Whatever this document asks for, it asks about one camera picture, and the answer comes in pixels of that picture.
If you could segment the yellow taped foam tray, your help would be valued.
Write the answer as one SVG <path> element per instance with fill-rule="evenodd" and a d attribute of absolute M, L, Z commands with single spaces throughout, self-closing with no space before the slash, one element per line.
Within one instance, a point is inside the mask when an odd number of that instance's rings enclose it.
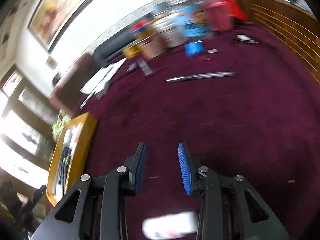
<path fill-rule="evenodd" d="M 98 120 L 89 112 L 71 119 L 57 141 L 49 167 L 46 196 L 55 206 L 82 176 Z"/>

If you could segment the nail clipper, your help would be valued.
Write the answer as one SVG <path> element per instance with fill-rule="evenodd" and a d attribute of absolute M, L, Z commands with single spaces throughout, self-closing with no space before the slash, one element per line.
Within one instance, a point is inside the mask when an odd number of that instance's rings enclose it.
<path fill-rule="evenodd" d="M 232 39 L 233 43 L 246 43 L 246 44 L 258 44 L 259 42 L 249 38 L 246 35 L 239 34 L 236 36 L 236 39 Z"/>

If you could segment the small white tube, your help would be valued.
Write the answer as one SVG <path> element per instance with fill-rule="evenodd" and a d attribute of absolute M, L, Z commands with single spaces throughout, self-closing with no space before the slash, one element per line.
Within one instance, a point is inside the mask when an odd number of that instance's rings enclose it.
<path fill-rule="evenodd" d="M 143 59 L 138 60 L 138 65 L 141 68 L 141 70 L 143 71 L 145 76 L 152 74 L 152 69 L 149 67 L 149 65 Z"/>

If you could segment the black leather sofa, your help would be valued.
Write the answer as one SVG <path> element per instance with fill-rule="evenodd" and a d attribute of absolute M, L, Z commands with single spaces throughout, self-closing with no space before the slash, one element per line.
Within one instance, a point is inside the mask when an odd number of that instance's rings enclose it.
<path fill-rule="evenodd" d="M 123 29 L 97 46 L 92 57 L 99 67 L 104 67 L 118 57 L 122 50 L 134 40 L 135 37 L 129 29 Z"/>

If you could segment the white paper notebook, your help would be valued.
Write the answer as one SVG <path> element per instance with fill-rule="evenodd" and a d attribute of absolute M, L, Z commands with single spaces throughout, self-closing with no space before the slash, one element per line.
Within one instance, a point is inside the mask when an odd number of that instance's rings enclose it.
<path fill-rule="evenodd" d="M 105 68 L 101 68 L 97 71 L 90 80 L 80 89 L 82 94 L 94 94 L 99 93 L 105 86 L 105 83 L 110 81 L 112 77 L 116 74 L 119 68 L 126 61 L 126 57 L 121 59 L 116 63 L 112 63 Z"/>

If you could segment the pink knitted sleeve flask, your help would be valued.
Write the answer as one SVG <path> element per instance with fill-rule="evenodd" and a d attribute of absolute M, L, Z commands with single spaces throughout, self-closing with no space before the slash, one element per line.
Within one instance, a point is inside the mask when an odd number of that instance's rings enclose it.
<path fill-rule="evenodd" d="M 213 31 L 229 31 L 233 28 L 233 15 L 227 0 L 204 0 Z"/>

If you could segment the silver pen by notebook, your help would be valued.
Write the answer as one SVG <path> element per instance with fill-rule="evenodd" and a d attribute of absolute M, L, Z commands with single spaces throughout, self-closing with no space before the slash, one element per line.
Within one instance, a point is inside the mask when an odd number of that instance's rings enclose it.
<path fill-rule="evenodd" d="M 88 102 L 88 100 L 95 94 L 95 90 L 93 90 L 88 96 L 87 98 L 82 102 L 82 104 L 80 105 L 79 109 L 83 109 L 84 106 L 86 105 L 86 103 Z"/>

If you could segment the orange contents plastic jar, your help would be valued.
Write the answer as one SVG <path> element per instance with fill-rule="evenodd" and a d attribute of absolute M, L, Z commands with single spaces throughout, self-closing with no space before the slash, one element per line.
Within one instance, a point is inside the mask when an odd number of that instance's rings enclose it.
<path fill-rule="evenodd" d="M 139 40 L 137 46 L 143 56 L 148 60 L 158 57 L 166 51 L 165 43 L 157 33 Z"/>

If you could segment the clear pen far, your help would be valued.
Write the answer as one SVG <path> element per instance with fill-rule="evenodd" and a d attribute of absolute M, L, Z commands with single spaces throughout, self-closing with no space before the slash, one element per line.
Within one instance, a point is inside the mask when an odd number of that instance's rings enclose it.
<path fill-rule="evenodd" d="M 172 77 L 170 79 L 165 80 L 164 82 L 181 82 L 181 81 L 189 81 L 189 80 L 211 79 L 216 77 L 231 77 L 235 75 L 236 75 L 236 72 L 203 73 L 203 74 L 196 74 L 196 75 L 189 75 L 189 76 Z"/>

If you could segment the wooden brick pattern cabinet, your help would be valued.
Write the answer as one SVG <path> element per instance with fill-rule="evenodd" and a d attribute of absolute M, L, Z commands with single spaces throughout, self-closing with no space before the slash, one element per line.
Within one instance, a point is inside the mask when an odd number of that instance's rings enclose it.
<path fill-rule="evenodd" d="M 308 72 L 319 81 L 319 22 L 280 0 L 242 0 L 248 16 L 288 46 Z"/>

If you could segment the blue cartoon label jar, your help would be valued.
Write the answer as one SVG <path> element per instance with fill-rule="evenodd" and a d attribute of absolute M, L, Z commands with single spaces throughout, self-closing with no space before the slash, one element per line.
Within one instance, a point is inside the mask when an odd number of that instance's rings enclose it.
<path fill-rule="evenodd" d="M 208 14 L 204 4 L 183 5 L 175 8 L 175 22 L 182 28 L 186 38 L 204 36 L 211 31 Z"/>

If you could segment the red lid gold jar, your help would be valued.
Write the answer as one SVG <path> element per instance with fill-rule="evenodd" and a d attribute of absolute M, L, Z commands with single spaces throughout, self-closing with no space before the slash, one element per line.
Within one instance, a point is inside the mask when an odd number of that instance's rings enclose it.
<path fill-rule="evenodd" d="M 149 22 L 147 20 L 142 20 L 130 28 L 131 34 L 136 39 L 145 39 L 152 34 L 152 30 L 149 27 Z"/>

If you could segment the blue battery pack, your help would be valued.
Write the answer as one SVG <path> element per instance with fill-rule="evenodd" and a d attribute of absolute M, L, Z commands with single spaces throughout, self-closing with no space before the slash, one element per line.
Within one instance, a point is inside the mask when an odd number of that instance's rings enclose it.
<path fill-rule="evenodd" d="M 204 52 L 202 41 L 190 42 L 184 45 L 185 54 L 187 57 L 195 56 Z"/>

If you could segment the white bottle red label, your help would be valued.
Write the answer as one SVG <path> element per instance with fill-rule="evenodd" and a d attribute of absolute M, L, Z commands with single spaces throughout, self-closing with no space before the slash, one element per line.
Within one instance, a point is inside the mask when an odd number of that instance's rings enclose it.
<path fill-rule="evenodd" d="M 177 239 L 196 233 L 199 216 L 194 211 L 147 218 L 142 232 L 147 239 Z"/>

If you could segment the white label jar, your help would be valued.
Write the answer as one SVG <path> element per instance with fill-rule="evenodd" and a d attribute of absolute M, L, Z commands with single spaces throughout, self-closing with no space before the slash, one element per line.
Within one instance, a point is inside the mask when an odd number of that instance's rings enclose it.
<path fill-rule="evenodd" d="M 155 21 L 152 26 L 165 40 L 168 48 L 174 48 L 184 44 L 185 38 L 183 37 L 178 26 L 171 20 L 161 18 Z"/>

